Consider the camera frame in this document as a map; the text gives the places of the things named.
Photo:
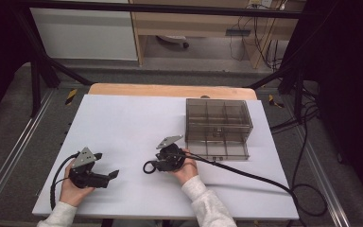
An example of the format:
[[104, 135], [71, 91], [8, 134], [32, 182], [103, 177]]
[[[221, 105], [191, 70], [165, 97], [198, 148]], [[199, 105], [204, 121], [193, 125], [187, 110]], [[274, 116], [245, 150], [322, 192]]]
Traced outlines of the white cabinet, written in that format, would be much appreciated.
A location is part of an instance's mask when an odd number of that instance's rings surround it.
[[127, 12], [31, 9], [31, 13], [52, 58], [137, 60]]

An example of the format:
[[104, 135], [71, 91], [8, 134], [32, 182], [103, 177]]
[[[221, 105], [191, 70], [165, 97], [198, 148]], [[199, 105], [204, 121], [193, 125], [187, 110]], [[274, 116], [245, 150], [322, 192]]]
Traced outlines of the black metal stand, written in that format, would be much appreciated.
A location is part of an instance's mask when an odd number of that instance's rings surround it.
[[41, 79], [44, 80], [48, 88], [58, 88], [61, 84], [56, 73], [57, 70], [83, 85], [94, 84], [48, 56], [38, 28], [32, 24], [32, 15], [29, 8], [12, 6], [10, 10], [16, 18], [22, 33], [26, 36], [27, 44], [30, 47], [32, 117], [36, 116], [37, 112], [42, 108]]
[[269, 82], [281, 79], [282, 82], [278, 86], [278, 91], [282, 95], [286, 95], [294, 91], [294, 107], [293, 116], [299, 121], [302, 121], [302, 101], [303, 101], [303, 67], [302, 66], [286, 66], [269, 76], [248, 85], [248, 88], [256, 90]]

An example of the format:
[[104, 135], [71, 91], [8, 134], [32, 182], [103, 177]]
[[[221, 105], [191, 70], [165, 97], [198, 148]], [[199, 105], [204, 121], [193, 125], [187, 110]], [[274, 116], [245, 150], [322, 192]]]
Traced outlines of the yellow black tape strip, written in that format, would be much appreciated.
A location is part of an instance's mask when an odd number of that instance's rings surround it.
[[276, 106], [278, 108], [284, 108], [285, 107], [285, 105], [283, 103], [276, 102], [273, 95], [268, 95], [268, 104], [270, 106]]
[[66, 100], [65, 100], [65, 105], [66, 105], [66, 106], [71, 105], [71, 103], [72, 103], [72, 101], [73, 101], [73, 99], [74, 99], [75, 95], [77, 94], [77, 91], [78, 91], [78, 89], [72, 89], [72, 90], [69, 92], [69, 94], [68, 94], [68, 96], [67, 96], [67, 98], [66, 98]]

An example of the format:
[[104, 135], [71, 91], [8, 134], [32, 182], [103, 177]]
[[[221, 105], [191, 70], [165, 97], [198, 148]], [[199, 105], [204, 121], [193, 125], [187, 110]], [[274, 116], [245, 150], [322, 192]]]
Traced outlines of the black metal crossbar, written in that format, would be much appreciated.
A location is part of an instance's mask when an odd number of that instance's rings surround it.
[[247, 16], [261, 18], [299, 19], [303, 14], [299, 11], [233, 9], [215, 7], [171, 6], [150, 4], [123, 4], [54, 0], [18, 0], [19, 6], [38, 9], [75, 9], [98, 11], [146, 12], [146, 13], [174, 13], [220, 16]]

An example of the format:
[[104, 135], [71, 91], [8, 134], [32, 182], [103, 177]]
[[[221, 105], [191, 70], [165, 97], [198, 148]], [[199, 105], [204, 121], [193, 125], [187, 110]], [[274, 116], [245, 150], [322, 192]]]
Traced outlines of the transparent brown drawer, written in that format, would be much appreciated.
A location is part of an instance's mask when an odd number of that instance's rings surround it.
[[249, 159], [245, 143], [225, 141], [187, 142], [188, 149], [209, 161], [243, 161]]

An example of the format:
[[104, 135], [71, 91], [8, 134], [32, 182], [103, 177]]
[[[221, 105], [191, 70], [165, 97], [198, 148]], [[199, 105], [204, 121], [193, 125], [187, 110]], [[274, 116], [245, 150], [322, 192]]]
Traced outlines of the person's right hand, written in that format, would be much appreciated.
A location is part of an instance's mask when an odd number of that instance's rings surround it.
[[181, 168], [170, 172], [170, 174], [179, 181], [180, 185], [184, 185], [190, 179], [199, 175], [196, 161], [190, 159], [190, 151], [185, 149], [184, 154], [186, 155], [186, 158]]

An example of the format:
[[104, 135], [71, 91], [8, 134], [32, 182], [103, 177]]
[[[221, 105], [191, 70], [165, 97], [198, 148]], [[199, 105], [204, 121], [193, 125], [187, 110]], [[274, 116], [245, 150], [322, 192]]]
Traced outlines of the person's left hand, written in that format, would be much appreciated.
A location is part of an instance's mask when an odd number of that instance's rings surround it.
[[69, 179], [70, 170], [70, 166], [65, 169], [64, 180], [61, 184], [60, 201], [78, 207], [88, 195], [95, 191], [95, 188], [78, 188], [75, 186]]

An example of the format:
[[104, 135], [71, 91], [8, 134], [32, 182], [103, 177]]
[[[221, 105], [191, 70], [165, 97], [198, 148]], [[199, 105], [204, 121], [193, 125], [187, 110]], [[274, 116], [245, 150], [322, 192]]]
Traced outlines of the white wall socket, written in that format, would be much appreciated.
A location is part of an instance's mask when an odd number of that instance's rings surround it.
[[249, 0], [249, 5], [270, 8], [272, 0]]

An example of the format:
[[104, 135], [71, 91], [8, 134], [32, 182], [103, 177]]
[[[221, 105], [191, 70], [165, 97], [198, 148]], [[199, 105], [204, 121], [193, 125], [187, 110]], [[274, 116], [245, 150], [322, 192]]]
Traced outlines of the transparent brown drawer box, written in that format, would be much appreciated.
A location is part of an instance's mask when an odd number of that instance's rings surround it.
[[187, 142], [245, 143], [253, 129], [245, 100], [187, 98]]

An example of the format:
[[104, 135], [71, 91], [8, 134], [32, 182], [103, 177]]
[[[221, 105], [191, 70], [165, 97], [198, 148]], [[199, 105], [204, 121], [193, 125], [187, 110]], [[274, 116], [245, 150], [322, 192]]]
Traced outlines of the wooden desk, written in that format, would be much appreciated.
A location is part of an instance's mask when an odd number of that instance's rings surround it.
[[[132, 4], [215, 7], [260, 10], [303, 9], [300, 0], [272, 0], [270, 8], [249, 5], [249, 0], [129, 0]], [[268, 45], [273, 41], [288, 41], [298, 21], [286, 18], [258, 18], [174, 13], [133, 12], [134, 31], [139, 36], [164, 35], [226, 38], [227, 29], [250, 29], [249, 37], [236, 36], [243, 42], [251, 66], [256, 69], [264, 61]]]

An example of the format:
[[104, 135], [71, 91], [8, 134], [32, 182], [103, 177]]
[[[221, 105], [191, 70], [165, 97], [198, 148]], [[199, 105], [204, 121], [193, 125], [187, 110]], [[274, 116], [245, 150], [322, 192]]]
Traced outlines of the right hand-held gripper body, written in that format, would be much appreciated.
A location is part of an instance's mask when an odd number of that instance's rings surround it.
[[157, 149], [160, 151], [156, 154], [157, 160], [160, 161], [160, 166], [164, 171], [174, 171], [182, 167], [185, 154], [184, 151], [176, 145], [176, 142], [182, 139], [181, 135], [167, 136]]

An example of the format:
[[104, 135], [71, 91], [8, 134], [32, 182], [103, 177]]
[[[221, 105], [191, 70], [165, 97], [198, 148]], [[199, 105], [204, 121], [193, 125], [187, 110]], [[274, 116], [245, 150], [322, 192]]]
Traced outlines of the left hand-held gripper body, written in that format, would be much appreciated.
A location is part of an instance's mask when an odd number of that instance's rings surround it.
[[95, 165], [94, 154], [85, 147], [71, 166], [69, 179], [78, 188], [106, 188], [109, 183], [108, 175], [96, 174], [92, 171]]

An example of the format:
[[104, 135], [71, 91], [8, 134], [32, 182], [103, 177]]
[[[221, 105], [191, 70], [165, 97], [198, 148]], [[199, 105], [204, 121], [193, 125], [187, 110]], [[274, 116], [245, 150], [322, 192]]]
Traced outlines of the aluminium floor rail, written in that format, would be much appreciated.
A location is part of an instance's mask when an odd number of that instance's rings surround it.
[[9, 156], [6, 158], [5, 162], [0, 168], [0, 194], [3, 191], [9, 177], [16, 167], [17, 163], [19, 162], [23, 152], [25, 151], [28, 142], [32, 138], [35, 130], [39, 126], [51, 100], [53, 95], [56, 93], [56, 89], [48, 89], [45, 94], [43, 95], [43, 99], [40, 102], [41, 108], [36, 114], [31, 117], [26, 127], [23, 129], [22, 133], [20, 134], [19, 138], [17, 139], [15, 145], [11, 149]]
[[330, 183], [309, 138], [307, 137], [307, 132], [305, 131], [304, 126], [299, 126], [297, 128], [297, 134], [300, 136], [307, 162], [315, 177], [319, 190], [326, 200], [328, 212], [335, 223], [335, 226], [350, 227], [350, 221], [348, 220], [346, 213], [339, 202], [337, 194]]

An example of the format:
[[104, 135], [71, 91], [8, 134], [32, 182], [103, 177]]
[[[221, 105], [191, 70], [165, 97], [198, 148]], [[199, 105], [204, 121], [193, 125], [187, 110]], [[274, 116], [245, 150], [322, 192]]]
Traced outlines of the white chair base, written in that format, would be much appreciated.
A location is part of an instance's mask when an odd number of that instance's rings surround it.
[[182, 48], [188, 48], [189, 43], [185, 36], [164, 36], [158, 35], [158, 38], [172, 44], [179, 44]]

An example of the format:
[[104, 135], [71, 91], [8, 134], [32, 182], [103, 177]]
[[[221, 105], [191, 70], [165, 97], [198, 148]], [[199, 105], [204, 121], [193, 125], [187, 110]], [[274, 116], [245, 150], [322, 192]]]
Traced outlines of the dark power strip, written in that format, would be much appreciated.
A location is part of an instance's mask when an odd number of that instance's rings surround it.
[[225, 31], [226, 36], [240, 36], [240, 37], [249, 37], [251, 35], [250, 29], [227, 29]]

